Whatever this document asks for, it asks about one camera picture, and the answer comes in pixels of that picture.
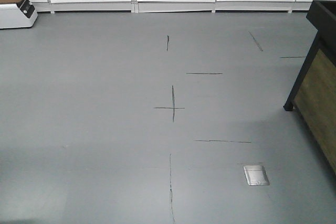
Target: white appliance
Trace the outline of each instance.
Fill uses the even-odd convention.
[[[29,0],[0,0],[0,29],[33,26],[37,18]]]

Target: tape mark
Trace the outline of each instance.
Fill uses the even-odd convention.
[[[256,40],[256,38],[253,36],[253,34],[250,31],[248,31],[248,32],[251,34],[252,39],[254,40],[255,44],[258,46],[259,50],[263,52],[264,50],[262,49],[262,47],[259,44],[259,42]]]
[[[186,74],[223,74],[223,73],[197,73],[195,72],[195,73],[186,73]]]
[[[173,224],[175,224],[175,216],[173,210],[173,188],[172,188],[172,154],[169,155],[169,180],[170,180],[170,210],[172,212]]]
[[[169,35],[167,35],[167,51],[168,51],[168,46],[169,46]]]
[[[249,141],[226,141],[226,140],[195,140],[195,142],[226,142],[226,143],[248,143],[248,144],[252,143]]]

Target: metal floor plate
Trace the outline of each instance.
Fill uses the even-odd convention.
[[[244,172],[249,186],[268,186],[269,181],[262,165],[245,165]]]

